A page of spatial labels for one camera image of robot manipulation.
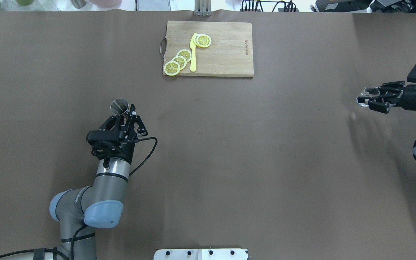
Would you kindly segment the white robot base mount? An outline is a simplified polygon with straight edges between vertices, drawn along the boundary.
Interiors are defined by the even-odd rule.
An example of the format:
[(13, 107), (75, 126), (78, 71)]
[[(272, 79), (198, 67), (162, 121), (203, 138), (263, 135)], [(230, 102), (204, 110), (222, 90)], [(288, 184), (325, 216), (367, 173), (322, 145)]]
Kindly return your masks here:
[(243, 248), (183, 248), (157, 250), (154, 260), (249, 260)]

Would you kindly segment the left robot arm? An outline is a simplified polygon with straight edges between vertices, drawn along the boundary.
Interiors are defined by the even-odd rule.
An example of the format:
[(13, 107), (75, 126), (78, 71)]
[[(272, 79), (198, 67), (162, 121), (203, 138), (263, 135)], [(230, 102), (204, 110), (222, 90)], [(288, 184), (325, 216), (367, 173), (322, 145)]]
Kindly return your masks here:
[(86, 141), (99, 160), (94, 184), (69, 189), (53, 197), (51, 217), (60, 223), (60, 245), (0, 255), (0, 260), (96, 260), (95, 229), (120, 222), (132, 169), (135, 144), (148, 140), (148, 131), (136, 108), (125, 99), (111, 105), (112, 115)]

